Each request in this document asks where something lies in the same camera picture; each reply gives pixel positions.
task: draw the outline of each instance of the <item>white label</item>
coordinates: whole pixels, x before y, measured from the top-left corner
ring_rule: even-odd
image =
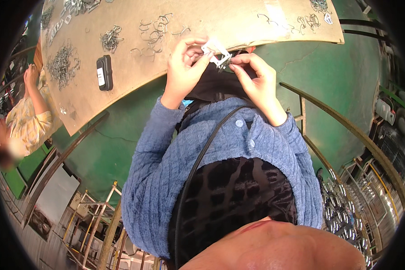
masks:
[[[105,78],[104,78],[104,70],[102,68],[97,69],[97,82],[99,83],[99,86],[102,86],[105,84]]]

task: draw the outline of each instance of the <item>blue knit sweater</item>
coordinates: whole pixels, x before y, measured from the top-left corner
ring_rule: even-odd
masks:
[[[154,256],[169,258],[167,235],[180,190],[216,125],[235,108],[246,105],[229,98],[206,105],[188,116],[171,142],[185,108],[170,110],[157,99],[133,155],[122,191],[123,223],[132,242]],[[249,130],[245,122],[253,121]],[[255,109],[243,108],[221,127],[200,167],[215,161],[258,157],[278,167],[291,183],[299,225],[321,228],[320,188],[311,156],[294,118],[279,127],[265,123]]]

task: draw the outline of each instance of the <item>concrete floor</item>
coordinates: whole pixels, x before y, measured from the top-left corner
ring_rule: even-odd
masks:
[[[334,0],[333,4],[340,19],[366,19],[354,0]],[[358,26],[345,26],[345,29],[369,30]],[[368,133],[380,77],[378,41],[352,34],[344,36],[344,45],[281,42],[260,46],[255,53],[275,68],[277,82],[283,81],[313,95]],[[136,142],[157,97],[162,95],[165,82],[165,76],[158,78],[111,105],[107,109],[110,113],[107,121],[70,154],[66,163],[81,177],[82,191],[87,188],[103,200],[115,180],[118,186],[123,186]],[[299,114],[298,95],[279,85],[276,92],[285,110],[289,107],[293,115]],[[309,102],[306,113],[308,137],[335,169],[362,153],[359,140],[327,113]],[[54,144],[63,151],[78,135],[69,137],[61,127],[53,135]],[[322,164],[312,151],[311,155],[316,171]]]

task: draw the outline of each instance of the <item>person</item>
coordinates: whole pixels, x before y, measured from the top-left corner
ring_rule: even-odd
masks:
[[[3,169],[32,154],[62,125],[48,85],[44,85],[45,72],[42,70],[37,87],[38,74],[37,67],[30,64],[24,73],[24,97],[6,119],[0,118],[0,167]]]
[[[354,246],[320,230],[319,183],[276,71],[237,51],[234,73],[219,73],[207,41],[186,37],[169,57],[122,190],[131,241],[169,270],[365,269]]]

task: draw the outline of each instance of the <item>black phone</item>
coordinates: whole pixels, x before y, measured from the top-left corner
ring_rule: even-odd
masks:
[[[96,61],[97,82],[99,89],[109,91],[113,89],[113,69],[111,67],[111,57],[104,55]]]

